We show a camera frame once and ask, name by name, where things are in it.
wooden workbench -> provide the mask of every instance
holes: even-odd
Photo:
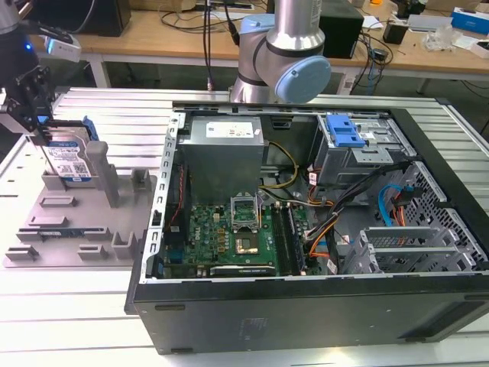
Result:
[[[362,12],[386,21],[397,6],[385,1],[380,6],[365,2]],[[427,11],[428,15],[447,15],[437,11]],[[189,19],[199,13],[186,13],[181,18]],[[175,15],[167,21],[176,21]],[[202,25],[202,17],[191,21],[179,21],[180,27]],[[232,43],[229,33],[212,33],[212,65],[216,67],[236,67],[238,48]],[[370,30],[381,39],[382,30]],[[481,38],[481,35],[467,35]],[[408,31],[400,46],[390,45],[394,52],[392,63],[384,71],[385,75],[413,76],[420,78],[453,80],[489,80],[489,60],[484,60],[470,51],[457,48],[455,51],[429,52],[422,46],[423,34]],[[110,86],[105,70],[105,61],[204,65],[202,35],[190,34],[161,24],[156,11],[133,11],[130,24],[121,37],[77,36],[83,48],[83,58],[92,64],[97,86]],[[342,73],[342,83],[338,90],[349,94],[352,80],[361,72],[367,61],[367,51],[362,44],[356,47],[351,60],[330,59],[333,72]]]

black computer case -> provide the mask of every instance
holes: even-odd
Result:
[[[389,112],[487,251],[483,209],[410,114]],[[437,342],[489,311],[483,275],[141,284],[140,272],[141,257],[126,311],[160,354]]]
[[[28,19],[51,27],[75,31],[89,13],[92,0],[37,0]],[[118,37],[131,19],[129,0],[97,1],[82,34]]]

green motherboard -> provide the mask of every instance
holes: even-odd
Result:
[[[189,244],[183,253],[183,263],[193,265],[269,265],[280,267],[271,206],[262,206],[261,227],[257,233],[232,231],[231,206],[193,206],[190,213]],[[308,228],[306,211],[293,209],[297,232]],[[235,219],[253,220],[253,208],[243,206],[235,212]]]

sticker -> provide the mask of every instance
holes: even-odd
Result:
[[[318,184],[318,175],[314,172],[309,172],[309,184],[316,186]]]
[[[86,162],[78,156],[81,149],[75,141],[52,141],[44,150],[54,170],[64,180],[91,180]]]
[[[40,235],[57,235],[61,237],[61,232],[39,232]]]
[[[360,135],[360,138],[362,138],[364,140],[370,140],[370,139],[375,140],[375,135],[371,132],[361,132],[359,135]]]
[[[207,138],[253,138],[251,122],[207,122]]]
[[[340,243],[342,245],[349,245],[350,244],[350,236],[349,235],[343,235],[342,241]]]
[[[328,266],[328,269],[333,273],[336,274],[338,271],[338,267],[331,261],[331,259],[328,259],[328,263],[326,264]]]
[[[321,5],[322,0],[314,0],[313,9],[311,11],[311,24],[318,22],[321,18]]]

yellow wire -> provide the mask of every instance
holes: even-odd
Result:
[[[297,175],[299,174],[299,166],[297,166],[297,163],[293,159],[292,155],[282,145],[276,143],[275,141],[271,141],[270,145],[275,145],[277,148],[279,148],[282,151],[282,153],[284,153],[292,161],[293,175],[292,175],[292,178],[290,180],[288,180],[287,182],[278,183],[275,185],[261,185],[261,186],[259,186],[259,188],[261,188],[261,189],[282,189],[284,187],[288,187],[291,184],[293,184],[294,181],[296,180]]]

